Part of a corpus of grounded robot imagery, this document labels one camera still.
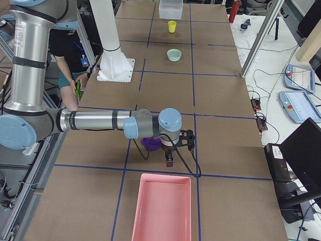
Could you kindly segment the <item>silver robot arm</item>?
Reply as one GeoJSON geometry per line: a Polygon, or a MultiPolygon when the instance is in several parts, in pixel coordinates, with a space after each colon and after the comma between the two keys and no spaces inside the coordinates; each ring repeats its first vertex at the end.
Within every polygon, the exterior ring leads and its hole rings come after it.
{"type": "Polygon", "coordinates": [[[159,138],[168,167],[181,136],[182,117],[174,108],[158,115],[130,111],[69,111],[42,104],[49,33],[74,30],[80,21],[76,1],[11,1],[16,19],[11,96],[1,115],[1,145],[21,150],[68,130],[121,130],[128,139],[159,138]]]}

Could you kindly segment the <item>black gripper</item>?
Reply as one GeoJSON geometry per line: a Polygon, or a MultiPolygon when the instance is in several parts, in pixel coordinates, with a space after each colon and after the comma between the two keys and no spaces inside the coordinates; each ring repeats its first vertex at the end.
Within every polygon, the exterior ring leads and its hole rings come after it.
{"type": "Polygon", "coordinates": [[[164,150],[164,152],[166,154],[166,166],[173,167],[173,165],[174,165],[173,151],[175,150],[174,147],[162,144],[162,149],[164,150]]]}

